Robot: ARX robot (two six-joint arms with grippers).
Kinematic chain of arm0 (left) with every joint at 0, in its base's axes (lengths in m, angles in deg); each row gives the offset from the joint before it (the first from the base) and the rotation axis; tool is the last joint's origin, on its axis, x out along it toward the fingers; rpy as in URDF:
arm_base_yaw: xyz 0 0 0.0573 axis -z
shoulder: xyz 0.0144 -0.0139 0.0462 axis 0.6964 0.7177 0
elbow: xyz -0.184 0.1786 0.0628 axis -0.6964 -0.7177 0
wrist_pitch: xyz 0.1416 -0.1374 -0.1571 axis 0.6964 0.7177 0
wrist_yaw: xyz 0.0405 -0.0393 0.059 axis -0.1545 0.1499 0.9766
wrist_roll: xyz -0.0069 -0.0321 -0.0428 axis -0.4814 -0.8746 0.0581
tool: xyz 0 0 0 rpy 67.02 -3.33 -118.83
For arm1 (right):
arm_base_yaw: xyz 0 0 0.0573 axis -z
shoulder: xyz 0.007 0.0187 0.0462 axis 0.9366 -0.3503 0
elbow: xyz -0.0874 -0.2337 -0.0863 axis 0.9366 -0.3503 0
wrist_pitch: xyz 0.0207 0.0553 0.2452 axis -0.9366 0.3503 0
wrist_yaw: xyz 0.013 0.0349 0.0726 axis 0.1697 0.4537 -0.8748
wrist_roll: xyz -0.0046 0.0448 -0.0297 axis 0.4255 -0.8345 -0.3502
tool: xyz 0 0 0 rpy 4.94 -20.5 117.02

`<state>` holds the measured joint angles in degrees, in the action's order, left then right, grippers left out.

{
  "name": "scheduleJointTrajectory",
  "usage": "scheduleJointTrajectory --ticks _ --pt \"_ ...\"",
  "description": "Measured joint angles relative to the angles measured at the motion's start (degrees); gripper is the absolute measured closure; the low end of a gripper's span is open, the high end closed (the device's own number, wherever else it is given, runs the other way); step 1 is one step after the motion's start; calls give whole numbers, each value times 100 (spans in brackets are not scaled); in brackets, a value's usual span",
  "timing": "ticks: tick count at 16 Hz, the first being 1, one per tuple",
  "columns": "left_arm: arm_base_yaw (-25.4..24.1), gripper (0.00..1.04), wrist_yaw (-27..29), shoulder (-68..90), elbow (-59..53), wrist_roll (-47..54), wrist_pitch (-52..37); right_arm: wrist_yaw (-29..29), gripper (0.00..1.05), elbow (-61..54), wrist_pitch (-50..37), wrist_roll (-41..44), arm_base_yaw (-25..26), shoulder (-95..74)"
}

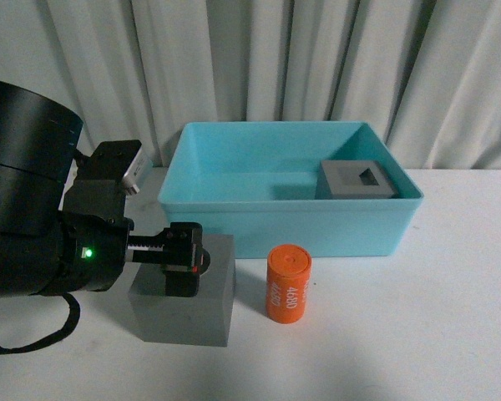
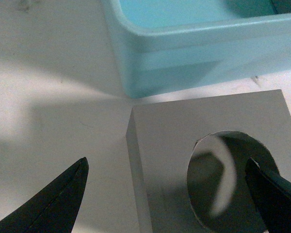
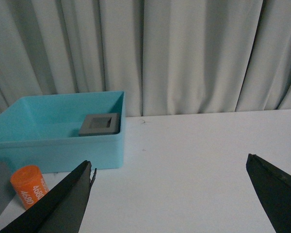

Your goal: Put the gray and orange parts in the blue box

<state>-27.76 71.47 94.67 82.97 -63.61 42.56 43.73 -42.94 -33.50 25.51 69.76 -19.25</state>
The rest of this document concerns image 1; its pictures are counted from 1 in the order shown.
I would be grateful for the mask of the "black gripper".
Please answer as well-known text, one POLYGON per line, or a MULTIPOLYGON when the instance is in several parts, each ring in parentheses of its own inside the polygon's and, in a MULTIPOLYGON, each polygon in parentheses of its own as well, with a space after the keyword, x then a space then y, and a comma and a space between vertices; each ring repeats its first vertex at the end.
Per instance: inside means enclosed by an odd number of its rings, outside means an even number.
POLYGON ((108 290, 127 261, 157 262, 146 251, 164 253, 162 271, 165 295, 195 297, 204 272, 202 226, 173 222, 155 236, 134 236, 134 222, 127 217, 105 220, 92 215, 61 215, 63 255, 60 258, 62 292, 108 290))

